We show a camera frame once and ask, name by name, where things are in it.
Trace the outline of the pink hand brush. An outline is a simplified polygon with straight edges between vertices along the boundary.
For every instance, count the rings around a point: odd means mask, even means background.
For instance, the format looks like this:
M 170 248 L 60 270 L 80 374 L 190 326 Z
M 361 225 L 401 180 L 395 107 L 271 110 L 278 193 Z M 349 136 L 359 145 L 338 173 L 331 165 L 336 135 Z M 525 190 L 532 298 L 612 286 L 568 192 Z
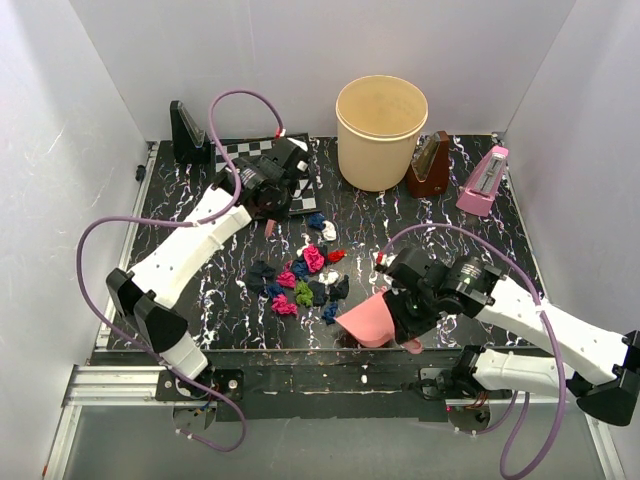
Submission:
M 276 226 L 275 220 L 268 220 L 266 222 L 265 230 L 264 230 L 264 234 L 266 238 L 269 238 L 272 236 L 275 226 Z

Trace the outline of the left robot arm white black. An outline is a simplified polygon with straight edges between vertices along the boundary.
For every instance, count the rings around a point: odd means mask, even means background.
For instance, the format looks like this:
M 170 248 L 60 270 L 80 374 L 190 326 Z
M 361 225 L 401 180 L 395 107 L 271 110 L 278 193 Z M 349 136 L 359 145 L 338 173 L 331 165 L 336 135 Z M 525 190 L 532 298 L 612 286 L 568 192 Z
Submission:
M 239 156 L 216 170 L 201 200 L 164 242 L 129 271 L 106 279 L 115 309 L 178 377 L 193 400 L 213 386 L 210 363 L 174 309 L 185 286 L 227 240 L 255 218 L 281 220 L 297 191 L 308 185 L 307 144 L 291 137 L 273 140 L 269 150 Z

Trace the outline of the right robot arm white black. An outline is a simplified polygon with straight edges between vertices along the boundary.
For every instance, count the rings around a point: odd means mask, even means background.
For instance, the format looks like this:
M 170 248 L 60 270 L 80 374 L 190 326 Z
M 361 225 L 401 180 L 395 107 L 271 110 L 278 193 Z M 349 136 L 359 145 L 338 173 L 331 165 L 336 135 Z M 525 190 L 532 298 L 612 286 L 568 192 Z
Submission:
M 427 380 L 442 395 L 568 392 L 583 412 L 600 421 L 619 427 L 631 423 L 639 399 L 638 331 L 607 331 L 548 302 L 536 303 L 500 269 L 473 256 L 446 265 L 420 249 L 405 248 L 393 260 L 380 256 L 376 269 L 392 280 L 383 300 L 399 344 L 453 315 L 497 326 L 546 353 L 526 356 L 467 345 L 453 367 Z

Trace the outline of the dark scrap by left arm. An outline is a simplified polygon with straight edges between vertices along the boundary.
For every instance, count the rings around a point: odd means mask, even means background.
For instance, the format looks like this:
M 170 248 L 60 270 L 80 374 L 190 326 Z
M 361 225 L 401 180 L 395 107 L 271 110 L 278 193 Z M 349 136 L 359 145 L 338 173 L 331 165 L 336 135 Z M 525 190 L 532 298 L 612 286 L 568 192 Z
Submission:
M 248 269 L 245 283 L 249 291 L 261 295 L 265 285 L 275 277 L 275 269 L 264 260 L 257 260 Z

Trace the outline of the pink dustpan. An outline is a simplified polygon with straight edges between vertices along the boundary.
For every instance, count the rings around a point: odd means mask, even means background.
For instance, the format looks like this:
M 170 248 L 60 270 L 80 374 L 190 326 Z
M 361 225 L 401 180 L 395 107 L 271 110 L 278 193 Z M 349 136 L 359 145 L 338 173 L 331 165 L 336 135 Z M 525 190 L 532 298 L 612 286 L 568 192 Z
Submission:
M 411 354 L 421 353 L 423 345 L 418 339 L 400 343 L 395 340 L 394 322 L 384 301 L 386 292 L 383 288 L 348 312 L 340 314 L 336 323 L 364 347 L 381 348 L 394 342 Z

